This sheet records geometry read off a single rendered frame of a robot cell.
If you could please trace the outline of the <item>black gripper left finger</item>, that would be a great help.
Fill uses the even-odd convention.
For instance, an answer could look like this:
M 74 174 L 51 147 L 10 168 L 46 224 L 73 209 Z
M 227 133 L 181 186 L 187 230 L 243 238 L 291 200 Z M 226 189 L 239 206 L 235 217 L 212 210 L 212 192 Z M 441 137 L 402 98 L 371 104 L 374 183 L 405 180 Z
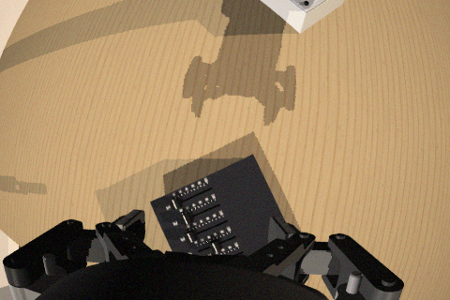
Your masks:
M 13 299 L 35 300 L 87 262 L 169 258 L 143 242 L 143 210 L 134 209 L 116 221 L 101 222 L 95 230 L 86 230 L 79 220 L 65 220 L 7 255 L 3 265 Z

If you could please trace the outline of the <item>black lighting desk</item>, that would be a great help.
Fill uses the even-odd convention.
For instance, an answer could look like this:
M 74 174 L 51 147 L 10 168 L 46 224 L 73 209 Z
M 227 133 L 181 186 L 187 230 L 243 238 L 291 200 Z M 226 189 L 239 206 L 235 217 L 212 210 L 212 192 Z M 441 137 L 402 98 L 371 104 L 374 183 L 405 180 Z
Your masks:
M 150 203 L 171 250 L 200 256 L 249 256 L 284 219 L 253 154 Z

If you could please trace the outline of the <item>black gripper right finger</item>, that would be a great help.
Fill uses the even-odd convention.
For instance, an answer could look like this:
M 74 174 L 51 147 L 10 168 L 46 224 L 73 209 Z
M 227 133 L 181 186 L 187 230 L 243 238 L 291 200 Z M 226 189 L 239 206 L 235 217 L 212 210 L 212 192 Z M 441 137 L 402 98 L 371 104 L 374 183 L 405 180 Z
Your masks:
M 399 300 L 404 282 L 349 235 L 331 234 L 328 242 L 315 239 L 282 217 L 270 217 L 268 244 L 225 264 L 303 284 L 309 275 L 322 275 L 334 300 Z

